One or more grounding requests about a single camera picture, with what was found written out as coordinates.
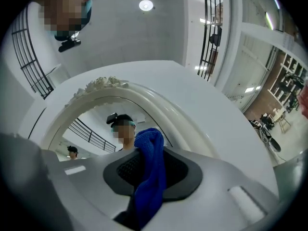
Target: ceiling lamp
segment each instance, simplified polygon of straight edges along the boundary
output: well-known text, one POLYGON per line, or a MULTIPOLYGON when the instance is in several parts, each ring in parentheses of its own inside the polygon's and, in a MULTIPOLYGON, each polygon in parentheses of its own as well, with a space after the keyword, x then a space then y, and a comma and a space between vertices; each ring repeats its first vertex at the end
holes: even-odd
MULTIPOLYGON (((200 18, 200 22, 205 24, 205 19, 200 18)), ((211 22, 210 21, 206 21, 206 24, 207 25, 211 24, 211 22)))
POLYGON ((139 8, 143 11, 150 11, 153 8, 153 3, 150 0, 142 0, 139 3, 139 8))
POLYGON ((270 20, 270 15, 269 15, 269 13, 266 12, 265 16, 266 16, 266 19, 268 20, 268 23, 269 23, 269 25, 270 25, 270 28, 273 30, 274 27, 273 27, 273 23, 272 23, 271 20, 270 20))
POLYGON ((206 70, 207 69, 207 67, 199 67, 199 66, 196 66, 196 67, 194 67, 195 69, 200 69, 200 70, 206 70))
POLYGON ((278 3, 278 0, 274 0, 276 5, 277 5, 277 8, 280 9, 280 6, 279 6, 279 3, 278 3))
POLYGON ((254 87, 247 88, 246 91, 245 91, 245 93, 246 93, 246 92, 251 92, 251 91, 253 91, 253 90, 254 90, 254 87))

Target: cap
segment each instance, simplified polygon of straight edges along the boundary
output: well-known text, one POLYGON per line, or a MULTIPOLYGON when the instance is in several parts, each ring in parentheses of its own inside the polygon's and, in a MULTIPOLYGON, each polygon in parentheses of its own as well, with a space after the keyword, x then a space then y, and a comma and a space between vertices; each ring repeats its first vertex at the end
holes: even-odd
POLYGON ((69 146, 69 147, 67 148, 67 150, 68 150, 69 152, 74 152, 74 153, 77 153, 77 154, 78 154, 78 150, 77 150, 77 148, 76 148, 75 146, 69 146))
POLYGON ((132 121, 133 122, 133 119, 129 115, 127 115, 127 114, 118 115, 116 117, 116 121, 113 124, 111 124, 111 127, 113 127, 115 125, 118 125, 119 121, 124 121, 124 120, 132 121))

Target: wooden shelving unit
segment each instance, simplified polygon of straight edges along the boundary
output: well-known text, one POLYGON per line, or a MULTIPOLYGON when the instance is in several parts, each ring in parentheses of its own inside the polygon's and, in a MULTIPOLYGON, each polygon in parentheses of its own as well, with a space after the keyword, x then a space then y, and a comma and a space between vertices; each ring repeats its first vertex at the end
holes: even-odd
MULTIPOLYGON (((288 102, 291 94, 290 93, 284 93, 282 90, 280 90, 278 83, 282 82, 286 86, 289 86, 291 81, 287 82, 287 80, 284 79, 283 76, 284 76, 285 73, 290 72, 292 74, 296 74, 297 76, 299 76, 301 78, 304 78, 307 71, 306 71, 306 69, 304 69, 298 63, 298 61, 296 61, 293 57, 289 56, 288 54, 285 54, 284 60, 280 64, 280 66, 281 66, 280 71, 279 71, 274 83, 272 84, 271 88, 268 89, 268 91, 270 92, 270 94, 273 95, 273 97, 283 107, 288 102)), ((299 89, 297 86, 293 85, 292 88, 291 88, 291 91, 294 91, 294 90, 295 90, 296 94, 298 94, 301 91, 301 89, 299 89)))

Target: ornate white mirror frame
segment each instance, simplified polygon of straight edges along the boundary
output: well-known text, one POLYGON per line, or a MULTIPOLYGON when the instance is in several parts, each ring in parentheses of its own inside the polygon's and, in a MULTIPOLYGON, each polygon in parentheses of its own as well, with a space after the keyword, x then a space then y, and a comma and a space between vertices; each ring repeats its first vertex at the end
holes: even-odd
POLYGON ((82 113, 103 105, 104 97, 121 97, 140 106, 155 120, 174 148, 218 158, 209 139, 178 107, 146 87, 115 77, 100 77, 85 89, 79 89, 49 125, 41 147, 54 151, 69 125, 82 113))

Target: blue towel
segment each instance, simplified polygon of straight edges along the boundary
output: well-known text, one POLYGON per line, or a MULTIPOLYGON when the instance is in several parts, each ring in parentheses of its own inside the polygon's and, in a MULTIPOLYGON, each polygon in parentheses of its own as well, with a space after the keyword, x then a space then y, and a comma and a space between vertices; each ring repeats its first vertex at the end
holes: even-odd
POLYGON ((137 134, 134 145, 144 156, 144 175, 135 192, 136 216, 142 229, 163 202, 166 189, 164 137, 157 129, 149 128, 137 134))

